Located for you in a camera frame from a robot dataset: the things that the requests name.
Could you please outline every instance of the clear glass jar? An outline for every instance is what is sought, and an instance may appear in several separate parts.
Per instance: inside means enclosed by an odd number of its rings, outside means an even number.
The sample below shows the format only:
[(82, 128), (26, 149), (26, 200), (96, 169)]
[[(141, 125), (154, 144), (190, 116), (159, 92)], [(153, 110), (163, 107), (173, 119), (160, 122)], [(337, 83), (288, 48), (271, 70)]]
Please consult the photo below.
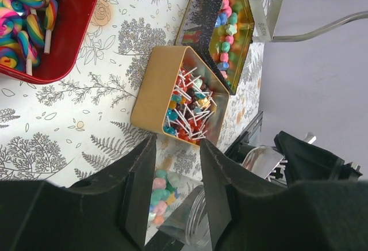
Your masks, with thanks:
[[(163, 223), (152, 220), (151, 217), (149, 225), (155, 225), (167, 235), (200, 250), (210, 241), (204, 186), (200, 181), (180, 174), (177, 176), (179, 185), (174, 192), (176, 201), (172, 203), (172, 199), (168, 199)], [(151, 205), (150, 214), (158, 210), (152, 207)]]

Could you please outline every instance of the floral pattern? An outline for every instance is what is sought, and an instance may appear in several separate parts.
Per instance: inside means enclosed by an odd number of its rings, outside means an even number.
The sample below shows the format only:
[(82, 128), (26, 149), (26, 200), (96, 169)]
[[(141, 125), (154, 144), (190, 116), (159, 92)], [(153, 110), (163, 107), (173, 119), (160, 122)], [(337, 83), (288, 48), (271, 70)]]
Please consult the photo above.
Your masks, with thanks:
[[(130, 115), (145, 68), (154, 46), (174, 43), (188, 1), (98, 0), (63, 80), (32, 85), (0, 77), (0, 180), (49, 179), (69, 187), (141, 142), (148, 132), (133, 127)], [(222, 125), (222, 151), (258, 113), (263, 47), (251, 44)], [(159, 135), (156, 168), (201, 180), (199, 147)], [(147, 241), (155, 233), (150, 227)]]

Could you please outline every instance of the tan box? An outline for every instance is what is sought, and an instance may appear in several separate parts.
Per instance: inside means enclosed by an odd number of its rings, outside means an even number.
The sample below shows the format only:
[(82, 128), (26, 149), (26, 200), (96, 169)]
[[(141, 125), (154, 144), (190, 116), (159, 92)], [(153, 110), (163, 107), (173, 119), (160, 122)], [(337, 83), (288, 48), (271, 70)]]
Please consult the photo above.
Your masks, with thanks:
[(197, 67), (193, 75), (200, 75), (204, 83), (213, 91), (212, 99), (217, 106), (212, 104), (210, 107), (215, 113), (206, 122), (206, 130), (208, 130), (206, 136), (213, 144), (217, 144), (229, 101), (229, 92), (189, 46), (153, 48), (131, 115), (131, 123), (136, 127), (189, 143), (163, 131), (168, 104), (181, 66), (187, 71)]

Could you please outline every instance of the gray wall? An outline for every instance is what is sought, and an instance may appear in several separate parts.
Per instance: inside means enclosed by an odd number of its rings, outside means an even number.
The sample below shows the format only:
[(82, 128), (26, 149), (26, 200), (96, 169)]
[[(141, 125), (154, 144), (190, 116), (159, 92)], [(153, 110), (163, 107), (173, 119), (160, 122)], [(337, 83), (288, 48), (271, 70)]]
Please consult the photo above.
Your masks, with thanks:
[[(276, 35), (310, 32), (368, 10), (368, 0), (284, 0)], [(262, 144), (284, 130), (362, 166), (368, 177), (368, 19), (299, 43), (266, 44)]]

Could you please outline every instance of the colorful candy pile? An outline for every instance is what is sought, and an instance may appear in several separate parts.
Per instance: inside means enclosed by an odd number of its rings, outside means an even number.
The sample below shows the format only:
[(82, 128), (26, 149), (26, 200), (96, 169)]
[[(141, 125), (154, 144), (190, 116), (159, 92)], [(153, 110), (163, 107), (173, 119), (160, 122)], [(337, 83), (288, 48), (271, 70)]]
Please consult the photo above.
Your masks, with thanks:
[(220, 33), (223, 35), (220, 37), (220, 42), (217, 45), (217, 54), (214, 55), (214, 60), (217, 62), (217, 68), (225, 79), (228, 78), (229, 64), (234, 60), (234, 51), (241, 48), (237, 46), (237, 40), (239, 39), (238, 29), (243, 28), (243, 24), (238, 22), (238, 14), (241, 10), (242, 5), (240, 3), (231, 5), (229, 0), (223, 0), (215, 24), (215, 28), (221, 29)]
[(193, 76), (196, 69), (180, 69), (163, 127), (164, 132), (193, 144), (206, 138), (206, 122), (214, 114), (210, 106), (217, 106), (201, 76)]
[(168, 173), (164, 169), (156, 171), (149, 206), (149, 222), (161, 225), (165, 221), (164, 213), (179, 198), (177, 190), (179, 184), (180, 177), (176, 173)]
[[(43, 24), (37, 10), (45, 11)], [(50, 51), (57, 12), (56, 0), (0, 0), (0, 63), (32, 75), (38, 50)]]

